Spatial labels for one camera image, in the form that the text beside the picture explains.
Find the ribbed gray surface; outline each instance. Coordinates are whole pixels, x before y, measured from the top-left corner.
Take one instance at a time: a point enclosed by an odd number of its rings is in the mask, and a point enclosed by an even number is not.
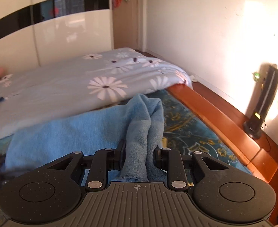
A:
[[[8,221],[4,227],[27,225]],[[163,183],[112,182],[101,192],[88,193],[69,216],[37,227],[143,227],[190,226],[227,227],[202,214],[183,192],[168,190]],[[270,227],[265,220],[249,225]]]

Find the tower fan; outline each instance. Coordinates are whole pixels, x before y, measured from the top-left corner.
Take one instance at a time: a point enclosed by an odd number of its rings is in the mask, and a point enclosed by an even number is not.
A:
[[[275,98],[278,88],[278,69],[277,65],[273,64],[269,66],[267,77],[263,84],[263,90],[260,98],[254,109],[249,121],[244,122],[244,131],[253,139],[259,139],[261,137],[261,125],[270,109],[271,104]]]

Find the wooden door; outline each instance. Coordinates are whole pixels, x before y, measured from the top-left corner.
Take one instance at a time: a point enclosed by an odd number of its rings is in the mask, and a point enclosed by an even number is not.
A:
[[[122,0],[113,8],[114,47],[138,48],[138,0]]]

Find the black cable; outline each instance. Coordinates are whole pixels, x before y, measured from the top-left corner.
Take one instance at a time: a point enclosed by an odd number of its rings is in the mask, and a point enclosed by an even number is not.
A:
[[[270,145],[270,142],[269,142],[269,140],[268,140],[268,138],[267,138],[267,126],[266,126],[265,120],[264,120],[264,124],[265,124],[265,137],[266,137],[266,140],[267,140],[268,145],[269,145],[269,150],[265,150],[265,151],[266,151],[266,152],[269,152],[269,151],[271,150],[271,145]]]

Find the wooden floor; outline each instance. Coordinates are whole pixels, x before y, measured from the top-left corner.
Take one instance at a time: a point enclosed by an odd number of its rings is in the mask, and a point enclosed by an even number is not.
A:
[[[151,54],[148,54],[146,52],[140,52],[144,54],[147,57],[153,57]],[[239,110],[237,110],[234,106],[229,104],[226,100],[224,100],[222,97],[205,87],[199,82],[193,83],[193,88],[194,90],[202,95],[205,99],[207,99],[210,103],[212,103],[216,108],[218,108],[222,113],[227,115],[234,123],[236,123],[241,129],[242,124],[248,120],[248,118],[241,113]],[[261,147],[266,150],[270,156],[278,163],[278,146],[277,144],[271,140],[270,137],[267,137],[270,145],[265,137],[265,133],[262,134],[261,138],[259,140],[256,140],[256,143]],[[271,217],[270,217],[270,222],[274,225],[278,224],[278,170],[271,179],[269,183],[273,189],[276,192],[277,196],[277,201],[276,201],[276,207],[273,210]]]

